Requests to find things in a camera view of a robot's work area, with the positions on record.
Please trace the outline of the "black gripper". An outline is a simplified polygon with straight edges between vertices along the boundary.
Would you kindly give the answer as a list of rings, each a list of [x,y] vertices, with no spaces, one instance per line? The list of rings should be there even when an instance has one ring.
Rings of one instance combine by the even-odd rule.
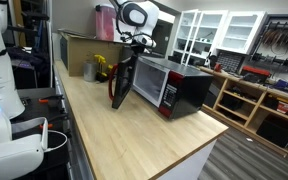
[[[131,50],[133,51],[132,56],[137,57],[139,54],[142,54],[145,50],[145,47],[138,44],[132,44]]]

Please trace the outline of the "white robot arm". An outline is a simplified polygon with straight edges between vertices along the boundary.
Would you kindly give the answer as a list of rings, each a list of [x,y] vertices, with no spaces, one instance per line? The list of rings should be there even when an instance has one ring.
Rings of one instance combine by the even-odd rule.
[[[0,180],[14,180],[37,169],[52,150],[48,135],[53,132],[45,117],[11,122],[24,112],[24,105],[2,37],[7,29],[7,7],[8,0],[0,0]]]

